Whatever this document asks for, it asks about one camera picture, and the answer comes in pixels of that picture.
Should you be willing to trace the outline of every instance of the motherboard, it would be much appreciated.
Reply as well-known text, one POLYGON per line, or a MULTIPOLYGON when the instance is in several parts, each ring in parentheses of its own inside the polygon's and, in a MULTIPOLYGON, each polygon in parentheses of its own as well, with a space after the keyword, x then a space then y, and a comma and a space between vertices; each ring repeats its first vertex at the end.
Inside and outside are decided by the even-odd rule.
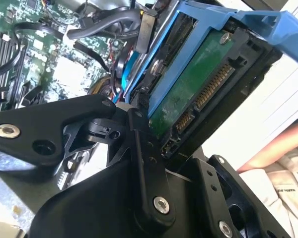
MULTIPOLYGON (((77 13, 57 3, 47 6, 49 13, 61 24, 54 22, 44 9, 45 2, 49 3, 0 0, 0 66, 15 50, 11 31, 18 22, 47 25, 63 35, 80 27, 77 13)), ((37 100, 46 103, 86 95, 91 85, 108 75, 92 54, 86 54, 86 49, 100 55, 110 68, 123 47, 123 42, 104 37, 73 41, 66 35, 59 39, 39 30, 23 30, 18 34, 22 35, 21 57, 14 69, 0 76, 0 87, 9 88, 0 94, 0 111, 28 106, 37 100)))

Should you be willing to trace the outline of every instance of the cable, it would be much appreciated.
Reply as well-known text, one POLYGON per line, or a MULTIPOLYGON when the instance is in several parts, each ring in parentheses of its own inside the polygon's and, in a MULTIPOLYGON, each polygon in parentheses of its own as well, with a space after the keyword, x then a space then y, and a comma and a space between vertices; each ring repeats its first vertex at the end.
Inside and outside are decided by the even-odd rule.
MULTIPOLYGON (((19 30, 35 30, 35 31, 42 31, 45 32, 47 34, 50 34, 52 36, 54 36, 55 38, 62 40, 64 37, 64 34, 53 29, 50 26, 45 26, 39 23, 33 23, 33 22, 21 22, 21 23, 17 23, 16 24, 19 30)), ((92 57, 94 60, 98 61, 100 63, 100 65, 104 68, 104 70, 106 70, 107 72, 109 72, 109 68, 107 67, 107 65, 105 64, 104 60, 102 59, 102 57, 96 53, 95 51, 91 50, 90 48, 86 47, 85 45, 79 43, 79 42, 75 42, 74 44, 74 48, 82 51, 83 53, 87 54, 88 56, 92 57)))
POLYGON ((133 30, 129 32, 119 33, 119 34, 103 30, 101 32, 98 32, 95 36, 113 38, 116 40, 127 40, 127 39, 137 37, 138 35, 139 35, 139 30, 133 30))
POLYGON ((114 96, 117 96, 117 90, 116 90, 116 67, 118 64, 118 60, 116 60, 112 66, 111 74, 110 74, 110 88, 113 92, 114 96))
POLYGON ((107 27, 111 26, 112 24, 115 24, 116 22, 120 22, 124 20, 132 21, 134 25, 138 27, 141 23, 140 12, 141 12, 140 9, 130 9, 130 10, 119 12, 114 15, 110 15, 88 28, 69 30, 68 38, 73 40, 73 39, 89 37, 101 32, 102 30, 105 30, 107 27))
POLYGON ((136 0, 131 0, 130 2, 130 9, 134 9, 136 6, 136 0))
POLYGON ((88 6, 88 0, 85 0, 85 6, 84 6, 84 10, 81 12, 81 14, 79 14, 77 20, 75 20, 74 22, 70 22, 70 23, 67 23, 67 22, 60 22, 58 19, 56 19, 56 17, 53 16, 53 14, 51 13, 51 11, 49 10, 47 4, 44 2, 44 0, 41 0, 41 3, 43 5, 43 8, 44 10, 47 12, 47 14, 49 15, 49 17, 57 24, 59 25, 75 25, 76 23, 79 22, 79 20, 81 20, 85 14, 86 14, 86 11, 87 11, 87 6, 88 6))
POLYGON ((12 28, 12 39, 17 42, 17 48, 16 51, 13 53, 11 59, 5 63, 4 65, 0 66, 0 75, 3 75, 7 73, 10 69, 16 66, 20 59, 21 55, 21 40, 17 37, 16 32, 18 31, 17 29, 17 24, 14 25, 12 28))
POLYGON ((77 50, 80 50, 83 53, 85 53, 85 54, 89 55, 90 57, 92 57, 94 60, 96 60, 97 62, 100 63, 100 65, 103 67, 103 69, 106 72, 109 72, 109 68, 105 64, 103 58, 98 53, 96 53, 95 51, 91 50, 90 48, 86 47, 85 45, 83 45, 79 42, 75 42, 74 48, 77 49, 77 50))
MULTIPOLYGON (((7 63, 5 63, 4 65, 2 65, 0 67, 0 75, 7 73, 10 69, 15 67, 20 59, 21 40, 17 37, 16 33, 21 30, 42 31, 42 32, 45 32, 49 35, 56 37, 59 40, 62 40, 64 37, 63 33, 53 29, 52 27, 45 26, 40 23, 20 22, 20 23, 14 24, 14 26, 12 27, 12 40, 17 42, 17 48, 16 48, 16 51, 13 53, 11 59, 7 63)), ((90 48, 88 48, 85 45, 78 43, 78 42, 76 42, 74 44, 74 48, 82 51, 83 53, 87 54, 88 56, 90 56, 93 59, 95 59, 96 61, 98 61, 100 63, 100 65, 104 68, 104 70, 109 72, 109 68, 107 67, 104 60, 98 53, 96 53, 95 51, 91 50, 90 48)))

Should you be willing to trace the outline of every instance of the black cable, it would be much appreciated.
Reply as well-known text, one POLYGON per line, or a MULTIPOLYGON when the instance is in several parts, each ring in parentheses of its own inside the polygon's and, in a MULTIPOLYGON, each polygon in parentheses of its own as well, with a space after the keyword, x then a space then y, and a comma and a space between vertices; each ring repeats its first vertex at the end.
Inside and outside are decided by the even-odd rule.
POLYGON ((90 27, 70 30, 68 31, 68 38, 73 40, 89 37, 95 35, 98 32, 101 32, 102 30, 105 30, 107 27, 111 26, 112 24, 115 24, 116 22, 124 20, 132 21, 133 24, 138 27, 141 23, 140 11, 140 9, 130 9, 122 11, 114 15, 110 15, 90 27))
POLYGON ((7 63, 0 66, 0 75, 7 73, 10 69, 15 67, 20 59, 21 40, 16 35, 17 31, 19 30, 17 27, 18 27, 18 24, 15 24, 12 28, 12 40, 16 41, 16 43, 17 43, 16 51, 13 53, 11 59, 9 59, 9 61, 7 63))
POLYGON ((128 31, 124 33, 119 33, 119 34, 104 30, 104 31, 98 32, 95 36, 113 38, 116 40, 127 40, 130 38, 137 37, 138 35, 139 35, 139 30, 133 30, 133 31, 128 31))
POLYGON ((136 6, 136 0, 131 0, 130 2, 130 9, 134 9, 136 6))
MULTIPOLYGON (((52 36, 56 37, 59 40, 62 40, 63 37, 64 37, 63 33, 53 29, 52 27, 45 26, 45 25, 42 25, 40 23, 20 22, 20 23, 14 24, 14 26, 12 27, 12 40, 17 42, 17 49, 13 53, 11 59, 7 63, 5 63, 4 65, 2 65, 0 67, 0 75, 3 75, 5 73, 7 73, 10 69, 12 69, 14 66, 16 66, 16 64, 18 63, 18 61, 20 59, 21 40, 17 37, 16 33, 18 31, 21 31, 21 30, 42 31, 42 32, 45 32, 49 35, 52 35, 52 36)), ((98 53, 96 53, 95 51, 89 49, 88 47, 86 47, 86 46, 84 46, 84 45, 82 45, 81 43, 78 43, 78 42, 75 43, 74 48, 86 53, 88 56, 90 56, 93 59, 95 59, 96 61, 98 61, 100 63, 100 65, 104 68, 104 70, 109 72, 109 68, 107 67, 104 60, 102 59, 102 57, 98 53)))
POLYGON ((111 91, 113 92, 114 96, 117 96, 117 90, 116 90, 116 67, 118 64, 118 60, 115 61, 112 69, 111 69, 111 75, 110 75, 110 88, 111 91))
POLYGON ((109 68, 105 64, 103 58, 98 53, 79 42, 75 42, 74 48, 92 57, 94 60, 100 63, 100 65, 103 67, 104 70, 106 70, 106 72, 109 72, 109 68))

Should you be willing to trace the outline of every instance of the green circuit board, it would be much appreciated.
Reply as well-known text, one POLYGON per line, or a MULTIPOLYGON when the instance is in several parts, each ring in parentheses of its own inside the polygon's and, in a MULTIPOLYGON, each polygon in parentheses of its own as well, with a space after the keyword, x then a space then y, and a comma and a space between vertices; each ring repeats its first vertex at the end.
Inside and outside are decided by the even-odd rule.
POLYGON ((181 73, 168 94, 150 118, 150 127, 154 134, 160 138, 167 132, 183 114, 188 103, 203 87, 205 81, 221 62, 233 45, 229 41, 220 44, 224 32, 212 31, 208 34, 189 64, 181 73))
MULTIPOLYGON (((77 18, 75 14, 63 7, 55 4, 48 6, 50 12, 61 22, 74 22, 77 18)), ((0 36, 11 35, 11 28, 17 22, 41 22, 47 18, 44 7, 40 0, 0 0, 0 36)), ((65 33, 67 26, 52 23, 52 27, 65 33)), ((79 27, 76 23, 70 27, 79 27)), ((44 86, 46 102, 58 99, 72 98, 85 95, 90 85, 99 78, 105 76, 107 72, 101 65, 87 56, 86 54, 73 48, 73 43, 66 40, 58 40, 51 35, 36 31, 22 31, 22 37, 27 40, 28 50, 22 69, 22 80, 24 83, 31 82, 31 87, 37 85, 44 86), (75 74, 79 78, 71 78, 65 82, 61 78, 61 70, 76 69, 79 73, 75 74)), ((107 38, 86 38, 79 40, 80 43, 97 52, 104 60, 110 54, 109 41, 107 38)), ((119 52, 123 42, 113 49, 114 53, 119 52)), ((105 61, 110 67, 111 60, 105 61)), ((9 72, 8 78, 12 79, 15 75, 9 72)))

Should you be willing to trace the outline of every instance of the blue plastic bracket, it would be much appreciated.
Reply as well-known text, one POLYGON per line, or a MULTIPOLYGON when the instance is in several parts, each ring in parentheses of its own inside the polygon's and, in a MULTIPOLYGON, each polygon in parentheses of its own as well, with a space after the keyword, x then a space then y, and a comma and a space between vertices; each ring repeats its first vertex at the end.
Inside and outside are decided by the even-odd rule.
POLYGON ((178 5, 177 14, 179 12, 197 19, 198 23, 152 93, 149 117, 167 95, 210 30, 221 30, 230 17, 241 21, 270 45, 298 62, 298 20, 287 11, 238 11, 195 1, 183 1, 178 5))

